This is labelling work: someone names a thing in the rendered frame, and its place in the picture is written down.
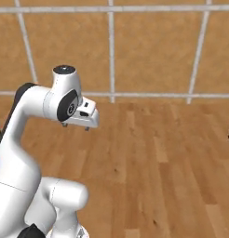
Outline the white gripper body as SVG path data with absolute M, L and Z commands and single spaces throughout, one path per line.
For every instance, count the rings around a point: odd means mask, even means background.
M 100 114 L 97 109 L 94 109 L 91 114 L 76 111 L 69 119 L 62 122 L 62 124 L 96 128 L 100 124 Z

